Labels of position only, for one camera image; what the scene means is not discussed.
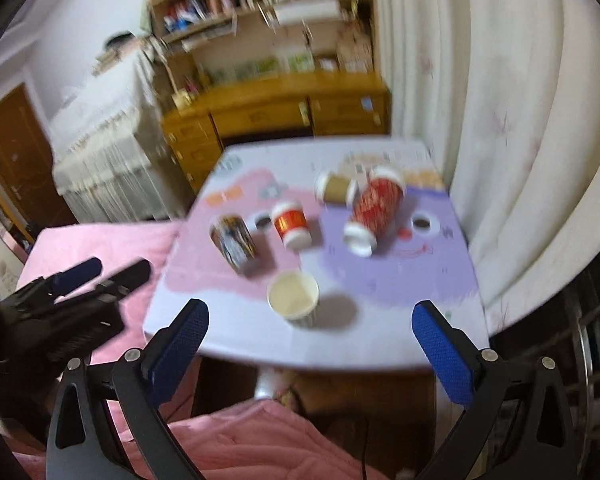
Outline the white floral curtain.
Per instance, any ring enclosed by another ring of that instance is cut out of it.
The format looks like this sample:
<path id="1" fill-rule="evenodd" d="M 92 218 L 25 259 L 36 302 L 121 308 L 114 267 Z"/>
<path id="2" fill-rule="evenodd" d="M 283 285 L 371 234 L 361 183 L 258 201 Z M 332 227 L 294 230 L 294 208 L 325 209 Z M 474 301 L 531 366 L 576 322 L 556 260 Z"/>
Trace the white floral curtain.
<path id="1" fill-rule="evenodd" d="M 426 144 L 497 334 L 600 252 L 596 0 L 376 0 L 390 130 Z"/>

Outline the wooden bookshelf hutch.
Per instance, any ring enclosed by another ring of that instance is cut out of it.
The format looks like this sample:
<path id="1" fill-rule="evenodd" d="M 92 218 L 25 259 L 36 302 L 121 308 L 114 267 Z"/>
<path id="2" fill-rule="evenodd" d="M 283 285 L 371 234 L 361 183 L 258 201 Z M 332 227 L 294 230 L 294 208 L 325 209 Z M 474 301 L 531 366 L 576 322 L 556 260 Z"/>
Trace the wooden bookshelf hutch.
<path id="1" fill-rule="evenodd" d="M 152 32 L 178 87 L 228 84 L 310 70 L 342 72 L 339 35 L 364 30 L 376 55 L 374 0 L 338 0 L 338 21 L 282 26 L 274 6 L 297 0 L 148 0 Z"/>

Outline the pink fleece robe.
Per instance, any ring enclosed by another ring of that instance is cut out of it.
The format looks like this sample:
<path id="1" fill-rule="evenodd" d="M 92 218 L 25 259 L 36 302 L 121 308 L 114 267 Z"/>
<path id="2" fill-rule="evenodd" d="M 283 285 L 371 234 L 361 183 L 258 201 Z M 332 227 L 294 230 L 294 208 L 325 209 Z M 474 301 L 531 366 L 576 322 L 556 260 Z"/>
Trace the pink fleece robe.
<path id="1" fill-rule="evenodd" d="M 171 422 L 184 452 L 208 479 L 381 479 L 308 420 L 273 400 L 251 400 Z"/>

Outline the cartoon monster tablecloth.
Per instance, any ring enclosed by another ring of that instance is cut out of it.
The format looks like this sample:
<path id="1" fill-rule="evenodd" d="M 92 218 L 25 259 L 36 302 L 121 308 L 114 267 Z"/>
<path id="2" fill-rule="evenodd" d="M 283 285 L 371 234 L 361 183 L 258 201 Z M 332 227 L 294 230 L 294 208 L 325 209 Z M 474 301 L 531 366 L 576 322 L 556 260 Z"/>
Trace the cartoon monster tablecloth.
<path id="1" fill-rule="evenodd" d="M 406 193 L 393 225 L 368 258 L 346 247 L 346 208 L 320 204 L 315 180 L 332 171 L 364 182 L 376 166 L 403 174 Z M 190 211 L 159 278 L 143 329 L 168 326 L 191 299 L 209 308 L 206 356 L 297 370 L 416 370 L 427 363 L 411 329 L 414 305 L 432 301 L 477 346 L 488 342 L 474 268 L 449 196 L 422 142 L 350 136 L 228 148 Z M 298 200 L 309 248 L 285 248 L 271 219 L 282 200 Z M 212 221 L 242 217 L 259 263 L 237 274 L 214 246 Z M 279 273 L 311 274 L 320 303 L 311 328 L 271 310 L 268 286 Z"/>

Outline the clear printed plastic cup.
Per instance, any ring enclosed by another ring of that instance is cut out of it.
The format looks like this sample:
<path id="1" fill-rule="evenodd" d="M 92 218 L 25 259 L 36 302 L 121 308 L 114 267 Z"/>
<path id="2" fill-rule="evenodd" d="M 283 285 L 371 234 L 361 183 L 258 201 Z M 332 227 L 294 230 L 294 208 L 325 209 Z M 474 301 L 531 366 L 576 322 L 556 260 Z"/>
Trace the clear printed plastic cup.
<path id="1" fill-rule="evenodd" d="M 215 218 L 209 235 L 214 246 L 237 274 L 248 275 L 254 271 L 259 263 L 259 254 L 241 216 L 226 214 Z"/>

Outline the brown wooden door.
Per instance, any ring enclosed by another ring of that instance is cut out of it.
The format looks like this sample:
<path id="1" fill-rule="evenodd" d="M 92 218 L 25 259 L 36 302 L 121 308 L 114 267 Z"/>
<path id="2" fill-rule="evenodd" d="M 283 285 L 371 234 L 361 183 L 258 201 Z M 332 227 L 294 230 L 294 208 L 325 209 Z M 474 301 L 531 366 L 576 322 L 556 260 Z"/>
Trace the brown wooden door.
<path id="1" fill-rule="evenodd" d="M 52 170 L 52 149 L 20 84 L 0 101 L 0 183 L 35 232 L 76 223 Z"/>

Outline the wooden desk with drawers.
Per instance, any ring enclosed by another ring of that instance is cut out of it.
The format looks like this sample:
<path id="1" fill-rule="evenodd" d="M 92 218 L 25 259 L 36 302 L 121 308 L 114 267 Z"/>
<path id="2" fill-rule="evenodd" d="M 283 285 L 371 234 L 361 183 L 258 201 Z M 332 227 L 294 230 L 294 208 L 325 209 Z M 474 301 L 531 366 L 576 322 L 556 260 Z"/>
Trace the wooden desk with drawers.
<path id="1" fill-rule="evenodd" d="M 199 192 L 233 144 L 291 136 L 381 136 L 391 96 L 373 74 L 294 73 L 212 89 L 162 120 L 163 136 Z"/>

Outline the patterned cardboard box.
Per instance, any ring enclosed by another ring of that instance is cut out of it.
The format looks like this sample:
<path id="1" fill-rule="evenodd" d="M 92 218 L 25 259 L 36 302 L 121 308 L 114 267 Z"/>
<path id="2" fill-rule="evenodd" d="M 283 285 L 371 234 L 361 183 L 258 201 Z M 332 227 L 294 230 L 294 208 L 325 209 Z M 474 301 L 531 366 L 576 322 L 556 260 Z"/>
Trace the patterned cardboard box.
<path id="1" fill-rule="evenodd" d="M 372 40 L 364 30 L 344 30 L 336 43 L 336 55 L 343 72 L 370 73 L 373 70 Z"/>

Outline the grey checkered paper cup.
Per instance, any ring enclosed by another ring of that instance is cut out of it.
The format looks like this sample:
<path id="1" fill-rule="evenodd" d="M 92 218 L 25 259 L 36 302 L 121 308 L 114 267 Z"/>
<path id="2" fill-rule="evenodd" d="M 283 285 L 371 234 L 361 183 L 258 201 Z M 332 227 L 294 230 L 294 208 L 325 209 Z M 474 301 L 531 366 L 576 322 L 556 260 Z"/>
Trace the grey checkered paper cup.
<path id="1" fill-rule="evenodd" d="M 309 273 L 285 271 L 268 286 L 266 300 L 271 310 L 290 325 L 311 328 L 320 303 L 320 288 Z"/>

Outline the yellow ceramic mug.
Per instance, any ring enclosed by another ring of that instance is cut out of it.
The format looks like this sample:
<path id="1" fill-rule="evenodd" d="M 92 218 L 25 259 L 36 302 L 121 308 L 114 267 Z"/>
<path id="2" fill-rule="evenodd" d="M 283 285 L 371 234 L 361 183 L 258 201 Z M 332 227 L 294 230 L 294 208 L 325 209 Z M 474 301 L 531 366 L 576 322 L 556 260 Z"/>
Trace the yellow ceramic mug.
<path id="1" fill-rule="evenodd" d="M 192 105 L 192 97 L 186 89 L 174 92 L 172 94 L 172 101 L 178 110 L 185 110 Z"/>

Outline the white lace covered piano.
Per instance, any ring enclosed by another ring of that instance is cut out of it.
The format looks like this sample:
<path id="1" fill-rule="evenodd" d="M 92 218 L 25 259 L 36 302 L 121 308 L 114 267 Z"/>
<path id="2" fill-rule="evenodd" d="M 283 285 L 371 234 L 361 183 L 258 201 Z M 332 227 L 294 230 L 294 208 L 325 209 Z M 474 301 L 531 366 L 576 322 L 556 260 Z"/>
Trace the white lace covered piano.
<path id="1" fill-rule="evenodd" d="M 186 216 L 194 192 L 163 136 L 155 74 L 138 49 L 88 78 L 50 122 L 55 188 L 78 222 Z"/>

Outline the tall red patterned cup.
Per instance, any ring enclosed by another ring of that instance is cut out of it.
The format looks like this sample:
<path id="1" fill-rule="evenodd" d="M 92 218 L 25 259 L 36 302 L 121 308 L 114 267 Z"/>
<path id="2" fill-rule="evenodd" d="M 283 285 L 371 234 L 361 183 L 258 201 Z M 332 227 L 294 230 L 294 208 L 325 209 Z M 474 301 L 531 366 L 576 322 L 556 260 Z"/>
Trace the tall red patterned cup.
<path id="1" fill-rule="evenodd" d="M 353 255 L 368 258 L 388 230 L 405 195 L 402 174 L 389 166 L 376 166 L 364 191 L 356 199 L 343 226 L 343 243 Z"/>

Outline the small red paper cup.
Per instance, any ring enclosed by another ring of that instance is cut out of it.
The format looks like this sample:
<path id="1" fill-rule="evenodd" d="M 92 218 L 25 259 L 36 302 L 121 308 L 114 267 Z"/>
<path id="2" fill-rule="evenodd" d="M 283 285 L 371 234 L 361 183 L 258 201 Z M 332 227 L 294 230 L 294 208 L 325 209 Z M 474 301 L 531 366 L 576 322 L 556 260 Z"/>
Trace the small red paper cup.
<path id="1" fill-rule="evenodd" d="M 300 252 L 312 245 L 308 220 L 298 200 L 282 200 L 271 211 L 274 228 L 288 250 Z"/>

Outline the white storage box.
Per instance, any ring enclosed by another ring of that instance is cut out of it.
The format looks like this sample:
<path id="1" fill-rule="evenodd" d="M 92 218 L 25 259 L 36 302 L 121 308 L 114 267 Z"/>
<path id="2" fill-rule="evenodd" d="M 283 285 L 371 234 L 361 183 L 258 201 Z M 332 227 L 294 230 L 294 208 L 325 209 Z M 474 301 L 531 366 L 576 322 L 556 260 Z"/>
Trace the white storage box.
<path id="1" fill-rule="evenodd" d="M 338 21 L 341 18 L 338 0 L 297 0 L 276 4 L 274 13 L 282 26 L 314 21 Z"/>

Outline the brown sleeve paper cup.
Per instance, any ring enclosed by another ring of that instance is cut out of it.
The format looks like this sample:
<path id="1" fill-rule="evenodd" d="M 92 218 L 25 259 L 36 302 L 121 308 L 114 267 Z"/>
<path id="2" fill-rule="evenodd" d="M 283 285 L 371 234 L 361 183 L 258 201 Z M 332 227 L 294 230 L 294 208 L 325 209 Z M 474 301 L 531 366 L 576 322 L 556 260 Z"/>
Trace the brown sleeve paper cup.
<path id="1" fill-rule="evenodd" d="M 314 193 L 321 204 L 351 208 L 358 196 L 358 182 L 332 171 L 323 171 L 315 180 Z"/>

